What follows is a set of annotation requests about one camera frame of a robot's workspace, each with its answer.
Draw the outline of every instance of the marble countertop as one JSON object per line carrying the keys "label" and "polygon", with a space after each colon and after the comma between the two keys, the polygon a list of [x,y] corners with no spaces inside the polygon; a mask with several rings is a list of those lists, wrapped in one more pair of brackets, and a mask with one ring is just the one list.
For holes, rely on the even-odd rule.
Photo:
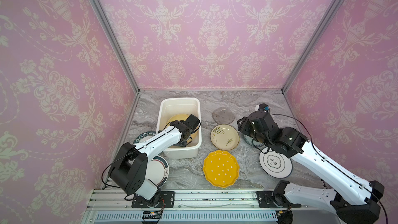
{"label": "marble countertop", "polygon": [[[237,128],[236,120],[244,117],[247,112],[262,102],[268,104],[271,113],[281,113],[292,116],[283,94],[274,91],[141,91],[140,99],[126,142],[133,142],[143,132],[156,131],[160,103],[167,98],[195,97],[199,99],[202,118],[202,145],[194,158],[170,159],[163,156],[170,166],[170,173],[163,189],[220,189],[212,186],[204,176],[203,160],[217,148],[210,140],[210,132],[217,125],[212,118],[212,112],[219,107],[228,107],[235,114],[235,120],[230,124]],[[293,119],[274,116],[279,127],[297,128]],[[228,189],[273,189],[280,179],[266,174],[259,163],[259,150],[247,144],[240,135],[238,146],[229,152],[239,163],[239,178]],[[322,187],[323,183],[306,167],[293,161],[293,171],[283,180],[307,187]]]}

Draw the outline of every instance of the plastic basin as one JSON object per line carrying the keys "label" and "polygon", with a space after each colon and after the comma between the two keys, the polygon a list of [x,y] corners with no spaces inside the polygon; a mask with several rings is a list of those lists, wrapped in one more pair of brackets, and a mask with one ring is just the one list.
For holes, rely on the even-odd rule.
{"label": "plastic basin", "polygon": [[[160,104],[158,124],[156,133],[167,125],[167,121],[176,114],[185,113],[193,114],[200,121],[200,103],[197,98],[169,98]],[[198,134],[186,147],[170,146],[163,152],[168,158],[192,158],[198,154],[198,149],[202,144],[202,127],[199,128]]]}

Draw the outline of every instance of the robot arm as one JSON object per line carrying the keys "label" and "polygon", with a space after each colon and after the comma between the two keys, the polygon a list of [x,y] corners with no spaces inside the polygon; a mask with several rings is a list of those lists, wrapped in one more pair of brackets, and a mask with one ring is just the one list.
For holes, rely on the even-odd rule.
{"label": "robot arm", "polygon": [[172,145],[187,146],[187,141],[199,124],[199,119],[191,114],[185,121],[171,122],[162,132],[142,143],[123,144],[108,176],[127,195],[136,193],[146,200],[147,205],[154,206],[159,202],[160,189],[146,178],[148,161]]}
{"label": "robot arm", "polygon": [[301,163],[332,189],[315,189],[280,181],[274,190],[275,201],[284,207],[305,204],[336,213],[347,224],[372,224],[379,218],[377,202],[384,186],[368,182],[333,161],[294,128],[279,128],[266,104],[259,105],[249,117],[238,120],[238,130],[264,143],[274,152]]}

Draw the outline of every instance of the floral wall pattern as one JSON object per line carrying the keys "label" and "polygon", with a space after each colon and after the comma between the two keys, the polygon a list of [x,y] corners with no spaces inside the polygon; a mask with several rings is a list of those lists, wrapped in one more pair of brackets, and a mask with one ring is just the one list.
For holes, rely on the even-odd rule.
{"label": "floral wall pattern", "polygon": [[0,223],[80,223],[134,92],[88,0],[0,0]]}
{"label": "floral wall pattern", "polygon": [[397,39],[398,0],[345,0],[287,93],[318,146],[385,186],[382,202],[392,220],[398,218]]}
{"label": "floral wall pattern", "polygon": [[331,0],[100,0],[141,89],[281,88]]}

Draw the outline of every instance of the ceramic plate with bamboo pattern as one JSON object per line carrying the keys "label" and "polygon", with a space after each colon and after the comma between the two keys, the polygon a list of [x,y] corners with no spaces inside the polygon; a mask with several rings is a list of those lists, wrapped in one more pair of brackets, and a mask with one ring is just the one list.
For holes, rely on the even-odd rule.
{"label": "ceramic plate with bamboo pattern", "polygon": [[239,143],[238,132],[227,124],[214,127],[210,133],[210,139],[215,147],[224,151],[232,150]]}

